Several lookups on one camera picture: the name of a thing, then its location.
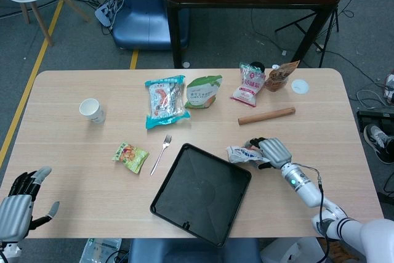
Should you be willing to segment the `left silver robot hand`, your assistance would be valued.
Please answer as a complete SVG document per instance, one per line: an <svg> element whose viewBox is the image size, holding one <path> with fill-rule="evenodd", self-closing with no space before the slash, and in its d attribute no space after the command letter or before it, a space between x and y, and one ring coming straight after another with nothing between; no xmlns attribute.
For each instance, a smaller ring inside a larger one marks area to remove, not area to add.
<svg viewBox="0 0 394 263"><path fill-rule="evenodd" d="M51 221L59 209L60 203L54 202L49 212L38 219L33 219L33 207L44 179L52 168L44 166L33 172L24 172L13 182L9 194L1 203L1 242L18 243L31 230Z"/></svg>

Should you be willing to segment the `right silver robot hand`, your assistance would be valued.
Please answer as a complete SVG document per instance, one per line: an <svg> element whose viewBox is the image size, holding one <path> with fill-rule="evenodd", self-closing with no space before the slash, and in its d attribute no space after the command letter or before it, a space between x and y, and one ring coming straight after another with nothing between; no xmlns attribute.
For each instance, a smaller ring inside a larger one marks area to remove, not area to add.
<svg viewBox="0 0 394 263"><path fill-rule="evenodd" d="M254 161L257 169L275 168L281 169L285 164L290 163L292 155L278 138L253 138L248 140L246 148L254 150L261 155L264 160Z"/></svg>

